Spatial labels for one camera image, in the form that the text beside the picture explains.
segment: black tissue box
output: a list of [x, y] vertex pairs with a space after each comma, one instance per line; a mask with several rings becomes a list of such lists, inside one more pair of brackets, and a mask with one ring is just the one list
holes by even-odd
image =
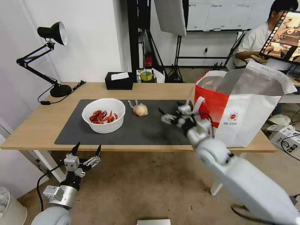
[[108, 72], [105, 78], [105, 84], [107, 90], [132, 90], [133, 82], [131, 80], [131, 72], [128, 72], [129, 77], [120, 79], [120, 80], [113, 80], [112, 81], [112, 74], [116, 73], [123, 73], [123, 72]]

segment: logo on bag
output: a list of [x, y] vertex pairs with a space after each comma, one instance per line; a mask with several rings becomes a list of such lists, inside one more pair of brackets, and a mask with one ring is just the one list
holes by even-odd
[[231, 113], [231, 114], [229, 115], [228, 120], [236, 121], [237, 118], [238, 118], [238, 114], [235, 113], [235, 112], [233, 112], [233, 113]]

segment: white shirt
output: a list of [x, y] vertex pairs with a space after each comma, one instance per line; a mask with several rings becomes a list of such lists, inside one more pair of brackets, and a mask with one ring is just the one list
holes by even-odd
[[[239, 45], [236, 53], [259, 52], [263, 48], [271, 32], [272, 31], [270, 31], [268, 27], [268, 22], [265, 22], [258, 27], [248, 31], [241, 44]], [[234, 63], [237, 66], [245, 65], [245, 62], [239, 59], [236, 59]]]

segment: white container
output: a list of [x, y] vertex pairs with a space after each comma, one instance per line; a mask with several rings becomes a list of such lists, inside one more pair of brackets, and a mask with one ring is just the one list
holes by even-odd
[[1, 225], [23, 225], [27, 218], [27, 209], [22, 206], [9, 192], [6, 209], [0, 213]]
[[[109, 115], [112, 110], [118, 115], [118, 119], [115, 119], [111, 123], [94, 124], [90, 122], [90, 117], [96, 110], [107, 111]], [[124, 121], [125, 105], [120, 100], [114, 98], [101, 98], [89, 103], [82, 111], [82, 118], [91, 127], [91, 129], [97, 133], [111, 133], [119, 129]]]

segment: lamp base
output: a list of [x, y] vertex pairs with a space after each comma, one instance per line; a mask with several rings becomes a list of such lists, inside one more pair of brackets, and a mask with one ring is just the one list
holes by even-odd
[[55, 98], [64, 97], [71, 94], [72, 88], [69, 85], [54, 85], [50, 90], [50, 95]]

